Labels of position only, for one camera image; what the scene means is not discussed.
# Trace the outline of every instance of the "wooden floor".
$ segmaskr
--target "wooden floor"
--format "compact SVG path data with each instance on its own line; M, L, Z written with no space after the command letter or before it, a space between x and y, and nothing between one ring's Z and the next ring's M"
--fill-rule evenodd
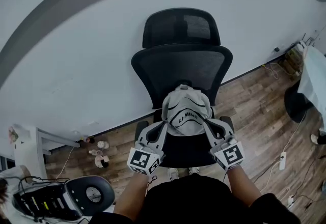
M260 68L235 81L222 86L218 92L214 112L219 116L232 118L237 139L242 142L246 159L242 164L249 178L255 181L273 162L277 161L284 146L295 131L297 124L291 121L284 107L284 91L295 83L295 78L279 71L279 79L272 77L268 70ZM291 143L288 145L286 169L280 171L274 167L268 187L263 193L272 192L286 205L290 194L295 194L302 184L308 167L312 164L304 184L298 190L294 212L302 223L321 223L326 213L326 200L310 203L306 197L322 200L320 186L326 180L326 146L316 146L310 142L311 133L317 133L321 125L319 113L313 108L308 111ZM96 149L95 144L81 144L75 148L62 173L62 177L75 178L85 175L101 175L110 181L118 198L124 190L132 172L127 168L128 153L133 146L136 123L96 137L96 141L108 141L110 148L104 153L110 158L106 169L99 169L94 164L94 157L88 150ZM55 178L61 171L70 147L64 147L47 156L46 170L48 177ZM155 173L158 179L151 187L167 181L167 169L160 168ZM201 174L222 179L224 172L218 164L202 167ZM262 189L268 180L267 171L255 183Z

